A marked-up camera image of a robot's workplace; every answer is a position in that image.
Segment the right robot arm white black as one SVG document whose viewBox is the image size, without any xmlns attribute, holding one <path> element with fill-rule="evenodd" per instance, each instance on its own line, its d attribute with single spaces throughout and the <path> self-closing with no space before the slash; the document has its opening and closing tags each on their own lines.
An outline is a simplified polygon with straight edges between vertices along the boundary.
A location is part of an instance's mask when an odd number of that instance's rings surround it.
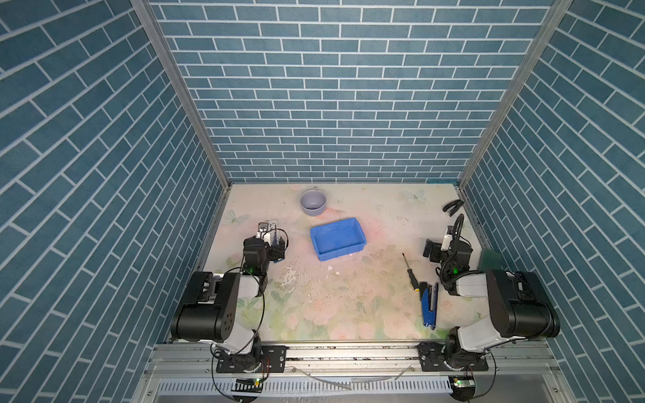
<svg viewBox="0 0 645 403">
<path fill-rule="evenodd" d="M 433 285 L 408 275 L 420 293 L 423 325 L 435 329 L 440 287 L 453 297 L 484 298 L 489 313 L 464 327 L 453 327 L 444 341 L 423 342 L 417 350 L 422 371 L 487 371 L 485 356 L 504 344 L 553 339 L 561 325 L 552 302 L 534 273 L 472 270 L 468 242 L 455 236 L 448 243 L 427 240 L 423 257 L 438 265 Z"/>
</svg>

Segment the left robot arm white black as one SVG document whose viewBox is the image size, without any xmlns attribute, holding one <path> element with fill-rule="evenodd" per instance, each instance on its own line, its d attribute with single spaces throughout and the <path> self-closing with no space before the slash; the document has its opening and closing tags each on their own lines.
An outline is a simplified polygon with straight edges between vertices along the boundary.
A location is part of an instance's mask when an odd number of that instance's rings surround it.
<svg viewBox="0 0 645 403">
<path fill-rule="evenodd" d="M 171 321 L 171 338 L 209 345 L 213 372 L 250 374 L 285 368 L 285 346 L 262 343 L 260 328 L 249 329 L 236 319 L 241 299 L 259 298 L 266 307 L 269 264 L 285 259 L 288 236 L 267 235 L 247 238 L 239 266 L 222 275 L 199 271 L 191 275 Z"/>
</svg>

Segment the black yellow screwdriver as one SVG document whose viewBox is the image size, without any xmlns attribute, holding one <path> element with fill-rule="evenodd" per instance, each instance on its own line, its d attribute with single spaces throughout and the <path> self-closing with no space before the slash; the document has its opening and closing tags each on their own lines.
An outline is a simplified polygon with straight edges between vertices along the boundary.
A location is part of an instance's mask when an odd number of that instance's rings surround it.
<svg viewBox="0 0 645 403">
<path fill-rule="evenodd" d="M 420 292 L 419 282 L 417 280 L 417 277 L 413 273 L 413 269 L 412 269 L 411 265 L 409 264 L 409 262 L 408 262 L 408 260 L 406 258 L 406 255 L 405 254 L 401 254 L 401 255 L 403 256 L 403 260 L 404 260 L 404 263 L 406 265 L 406 272 L 408 274 L 408 277 L 409 277 L 409 280 L 411 282 L 411 286 L 413 287 L 413 290 L 415 290 L 415 292 Z"/>
</svg>

